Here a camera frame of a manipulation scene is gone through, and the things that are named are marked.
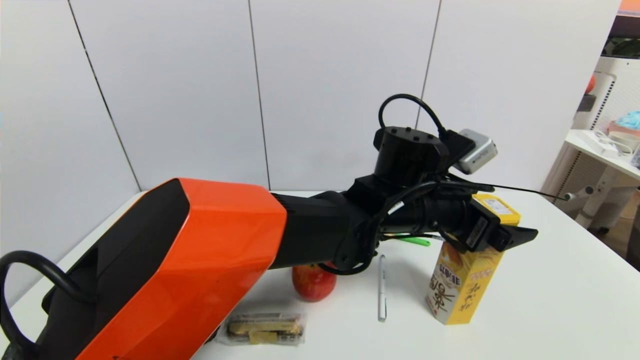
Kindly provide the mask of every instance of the pen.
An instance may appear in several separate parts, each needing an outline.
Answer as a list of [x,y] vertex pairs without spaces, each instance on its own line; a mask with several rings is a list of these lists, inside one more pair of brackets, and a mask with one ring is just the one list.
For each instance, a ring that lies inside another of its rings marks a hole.
[[387,281],[387,262],[385,256],[380,256],[380,266],[378,268],[378,321],[385,322],[387,319],[387,295],[386,295],[386,283]]

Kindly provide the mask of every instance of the juice box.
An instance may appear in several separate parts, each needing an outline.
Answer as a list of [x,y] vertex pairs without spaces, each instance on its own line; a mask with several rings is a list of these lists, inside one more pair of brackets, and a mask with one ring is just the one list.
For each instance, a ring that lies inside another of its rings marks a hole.
[[[477,194],[474,198],[496,214],[502,225],[520,222],[520,214],[498,197]],[[469,323],[502,255],[490,246],[463,254],[444,242],[426,296],[433,316],[445,325]]]

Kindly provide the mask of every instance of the black cable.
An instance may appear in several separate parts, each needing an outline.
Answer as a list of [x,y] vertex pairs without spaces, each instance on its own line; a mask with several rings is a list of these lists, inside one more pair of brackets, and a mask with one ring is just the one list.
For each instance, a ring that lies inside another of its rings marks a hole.
[[318,266],[320,266],[320,268],[323,269],[324,271],[327,271],[327,272],[330,272],[331,274],[336,274],[336,275],[355,275],[355,274],[359,274],[360,272],[363,272],[369,267],[369,265],[371,264],[371,261],[373,260],[374,251],[376,248],[376,242],[378,241],[378,231],[380,229],[382,221],[384,221],[384,219],[387,217],[388,212],[394,206],[396,206],[396,204],[399,204],[402,201],[412,200],[413,197],[415,197],[416,195],[423,196],[423,195],[419,195],[420,192],[423,192],[423,191],[430,192],[438,187],[464,188],[464,189],[484,191],[484,192],[494,191],[494,189],[491,186],[484,185],[484,184],[469,183],[465,181],[428,181],[428,182],[420,183],[410,188],[407,188],[401,191],[400,193],[398,193],[391,201],[388,201],[382,207],[382,209],[373,217],[373,220],[371,223],[372,224],[371,230],[369,232],[369,234],[372,237],[371,243],[369,244],[369,249],[368,249],[369,254],[366,257],[366,260],[360,266],[349,269],[349,270],[337,270],[325,264],[318,264]]
[[380,123],[380,127],[382,128],[386,127],[385,121],[382,119],[382,113],[383,111],[385,111],[385,107],[387,106],[388,103],[396,99],[407,99],[420,105],[420,107],[423,108],[424,111],[426,111],[429,114],[434,124],[436,124],[436,127],[438,128],[438,135],[440,136],[440,138],[443,138],[445,136],[445,134],[447,133],[447,130],[444,128],[444,126],[442,126],[442,123],[440,122],[440,119],[438,119],[438,116],[436,115],[436,113],[433,112],[433,110],[429,107],[429,105],[427,105],[424,101],[422,101],[422,99],[409,94],[395,94],[389,97],[387,100],[385,100],[382,103],[382,105],[380,105],[380,110],[378,110],[378,122]]
[[[463,179],[460,176],[455,176],[453,174],[448,174],[448,176],[451,179],[454,179],[454,180],[457,180],[457,181],[466,181],[468,183],[472,183],[471,181]],[[547,196],[547,197],[551,197],[553,199],[566,201],[566,199],[564,197],[558,197],[558,196],[551,195],[551,194],[548,194],[548,193],[539,192],[539,191],[536,191],[536,190],[523,189],[523,188],[514,188],[512,186],[494,185],[494,184],[481,184],[481,183],[472,183],[472,184],[487,185],[487,186],[492,186],[494,188],[502,188],[502,189],[509,189],[509,190],[518,190],[520,192],[537,193],[538,195]]]
[[434,234],[385,235],[385,239],[429,238],[441,240],[442,236]]
[[67,276],[60,268],[54,263],[49,261],[42,255],[36,254],[30,251],[13,251],[5,254],[0,258],[0,325],[4,334],[9,341],[18,346],[23,352],[28,352],[32,355],[38,354],[38,345],[27,339],[23,333],[20,332],[18,325],[11,316],[9,305],[6,302],[6,294],[4,292],[4,284],[6,282],[6,276],[9,272],[9,267],[14,263],[22,263],[28,265],[41,274],[45,275],[53,284],[64,291],[72,299],[84,302],[86,304],[93,304],[96,301],[95,295],[87,294],[78,287],[72,279]]

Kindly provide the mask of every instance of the white table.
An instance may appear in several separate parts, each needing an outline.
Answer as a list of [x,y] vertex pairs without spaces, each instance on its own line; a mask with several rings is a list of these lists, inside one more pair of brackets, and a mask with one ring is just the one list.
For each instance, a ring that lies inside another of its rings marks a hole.
[[592,158],[607,165],[607,168],[600,176],[598,183],[594,186],[594,194],[589,196],[589,199],[585,203],[584,207],[575,218],[575,221],[587,228],[591,225],[593,217],[598,212],[600,205],[607,198],[609,191],[614,186],[620,173],[629,176],[638,185],[640,185],[640,170],[637,167],[629,164],[628,157],[624,158],[606,158],[596,153],[584,140],[578,135],[584,130],[569,130],[569,134],[564,141],[571,147],[591,156]]
[[[438,242],[421,247],[390,240],[379,248],[388,258],[385,323],[377,320],[377,261],[362,274],[339,278],[334,292],[313,304],[298,300],[289,269],[270,270],[236,311],[304,312],[306,343],[209,343],[193,359],[637,359],[640,274],[545,199],[530,193],[498,195],[521,213],[522,226],[540,234],[505,254],[470,324],[444,326],[423,301]],[[138,196],[98,226],[60,267],[68,269]],[[31,339],[45,323],[40,301],[50,286],[41,280],[12,307]],[[0,349],[6,345],[0,336]]]

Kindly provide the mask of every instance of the plastic wrapper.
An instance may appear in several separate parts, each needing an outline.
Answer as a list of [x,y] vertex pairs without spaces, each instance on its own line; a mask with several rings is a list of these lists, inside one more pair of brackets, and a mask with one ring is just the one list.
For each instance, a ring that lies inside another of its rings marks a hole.
[[299,345],[305,342],[307,317],[299,313],[230,315],[216,341],[226,345],[277,344]]

